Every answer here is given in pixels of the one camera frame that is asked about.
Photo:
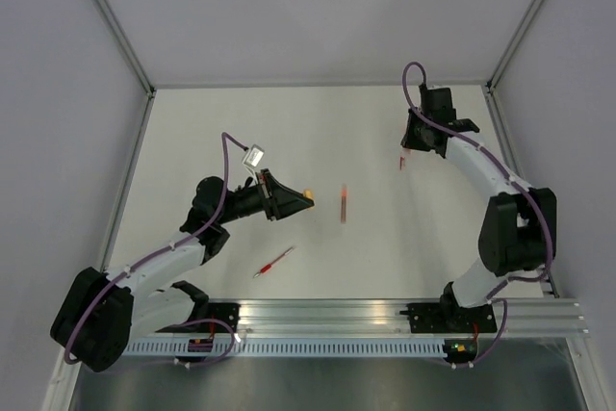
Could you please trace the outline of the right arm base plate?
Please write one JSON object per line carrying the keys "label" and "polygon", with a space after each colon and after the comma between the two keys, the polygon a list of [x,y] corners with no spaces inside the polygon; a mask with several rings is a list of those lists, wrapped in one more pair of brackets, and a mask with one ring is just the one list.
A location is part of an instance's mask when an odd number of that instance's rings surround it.
{"label": "right arm base plate", "polygon": [[446,309],[437,302],[408,303],[398,312],[414,334],[474,334],[498,331],[490,305]]}

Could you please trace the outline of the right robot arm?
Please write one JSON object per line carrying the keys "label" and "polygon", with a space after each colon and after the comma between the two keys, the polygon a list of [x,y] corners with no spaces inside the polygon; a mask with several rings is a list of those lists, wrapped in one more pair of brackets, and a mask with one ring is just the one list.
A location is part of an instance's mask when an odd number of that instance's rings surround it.
{"label": "right robot arm", "polygon": [[555,256],[557,200],[534,188],[486,146],[479,128],[458,118],[448,88],[419,86],[421,105],[411,107],[401,145],[434,152],[461,170],[486,202],[477,238],[478,256],[444,288],[438,301],[405,310],[415,333],[494,332],[493,298],[514,281],[542,278]]}

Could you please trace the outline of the orange highlighter pen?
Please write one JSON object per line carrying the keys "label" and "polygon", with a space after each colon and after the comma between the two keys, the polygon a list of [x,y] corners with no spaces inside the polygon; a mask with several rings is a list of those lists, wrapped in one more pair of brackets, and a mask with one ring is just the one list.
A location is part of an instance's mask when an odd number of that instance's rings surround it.
{"label": "orange highlighter pen", "polygon": [[343,184],[341,187],[340,222],[341,224],[347,223],[347,185],[346,184]]}

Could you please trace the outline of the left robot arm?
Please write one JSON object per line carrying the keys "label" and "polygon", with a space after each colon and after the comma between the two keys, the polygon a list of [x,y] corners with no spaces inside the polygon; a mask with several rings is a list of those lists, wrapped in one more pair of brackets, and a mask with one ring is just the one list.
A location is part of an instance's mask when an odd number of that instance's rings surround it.
{"label": "left robot arm", "polygon": [[133,264],[89,267],[75,276],[51,338],[64,348],[68,363],[103,372],[134,340],[175,326],[200,331],[209,320],[209,297],[181,276],[222,251],[230,238],[225,224],[259,213],[278,221],[314,204],[309,193],[284,186],[268,169],[234,191],[219,177],[201,180],[170,244]]}

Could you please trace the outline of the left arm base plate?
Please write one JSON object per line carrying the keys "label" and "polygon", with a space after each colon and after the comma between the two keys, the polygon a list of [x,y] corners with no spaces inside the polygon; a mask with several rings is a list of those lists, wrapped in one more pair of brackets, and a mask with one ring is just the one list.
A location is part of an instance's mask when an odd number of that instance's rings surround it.
{"label": "left arm base plate", "polygon": [[240,320],[240,308],[241,305],[235,302],[209,302],[207,305],[197,308],[196,312],[191,315],[191,321],[201,320],[200,323],[191,326],[191,329],[195,332],[207,334],[212,332],[215,334],[226,333],[227,330],[224,326],[212,322],[212,320],[218,320],[228,325],[233,332],[236,332]]}

